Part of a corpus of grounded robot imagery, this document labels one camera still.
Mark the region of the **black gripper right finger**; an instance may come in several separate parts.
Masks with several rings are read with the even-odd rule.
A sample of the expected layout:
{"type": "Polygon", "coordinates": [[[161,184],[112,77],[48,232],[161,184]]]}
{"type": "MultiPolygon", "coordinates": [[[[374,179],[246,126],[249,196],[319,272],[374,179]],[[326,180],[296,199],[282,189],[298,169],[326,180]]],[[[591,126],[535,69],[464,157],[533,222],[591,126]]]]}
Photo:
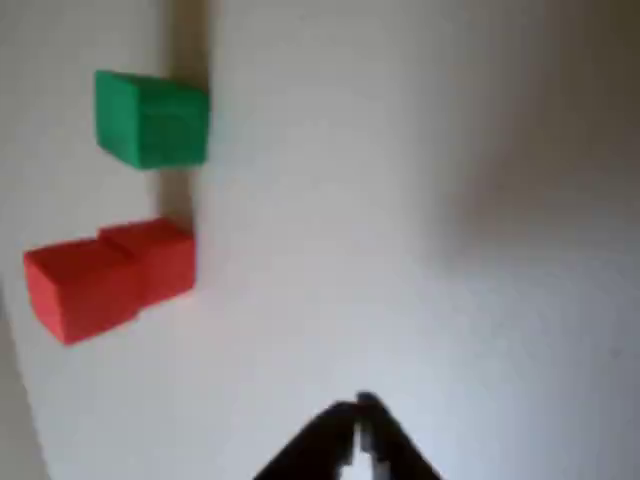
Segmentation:
{"type": "Polygon", "coordinates": [[[359,392],[356,404],[362,450],[371,457],[373,479],[442,479],[376,394],[359,392]]]}

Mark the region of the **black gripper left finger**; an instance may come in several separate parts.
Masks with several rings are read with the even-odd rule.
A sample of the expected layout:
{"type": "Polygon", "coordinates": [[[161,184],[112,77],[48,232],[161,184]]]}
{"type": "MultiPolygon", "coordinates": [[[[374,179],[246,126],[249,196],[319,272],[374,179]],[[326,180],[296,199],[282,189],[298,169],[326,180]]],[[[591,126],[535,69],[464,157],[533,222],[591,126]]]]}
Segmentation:
{"type": "Polygon", "coordinates": [[[354,402],[338,401],[310,420],[255,480],[336,480],[353,456],[358,420],[354,402]]]}

